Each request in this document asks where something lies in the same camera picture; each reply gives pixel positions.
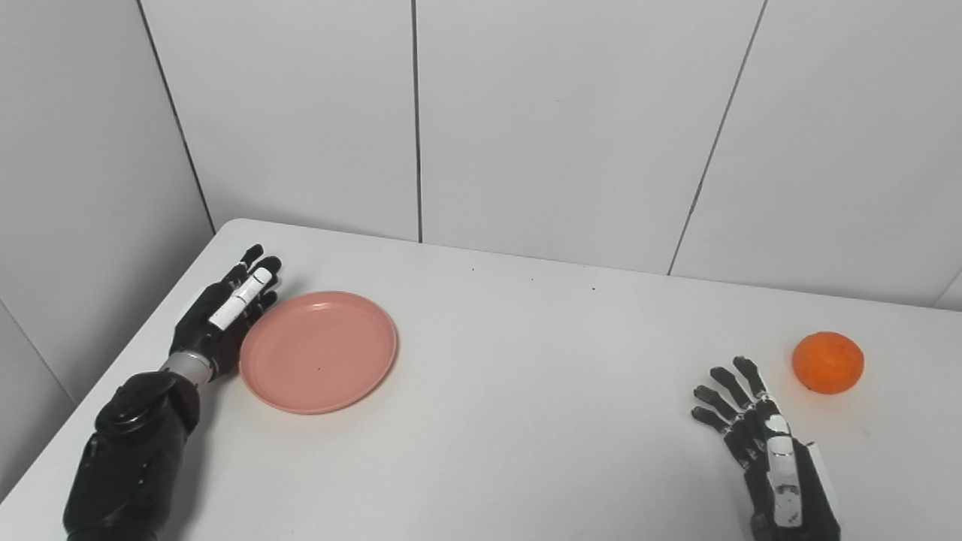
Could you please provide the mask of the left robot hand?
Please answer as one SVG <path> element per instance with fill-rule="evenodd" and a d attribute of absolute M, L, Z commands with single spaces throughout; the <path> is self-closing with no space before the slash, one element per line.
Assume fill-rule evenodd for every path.
<path fill-rule="evenodd" d="M 174 328 L 171 354 L 189 352 L 207 359 L 216 374 L 237 366 L 245 336 L 278 299 L 282 261 L 265 255 L 261 244 L 195 299 Z"/>

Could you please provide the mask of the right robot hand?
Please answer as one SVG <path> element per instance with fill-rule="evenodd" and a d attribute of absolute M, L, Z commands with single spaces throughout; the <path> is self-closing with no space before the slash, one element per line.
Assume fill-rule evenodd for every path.
<path fill-rule="evenodd" d="M 755 540 L 839 540 L 842 528 L 820 449 L 791 433 L 752 360 L 736 356 L 735 370 L 712 367 L 709 376 L 728 392 L 698 385 L 691 417 L 721 435 L 743 470 L 752 502 Z"/>

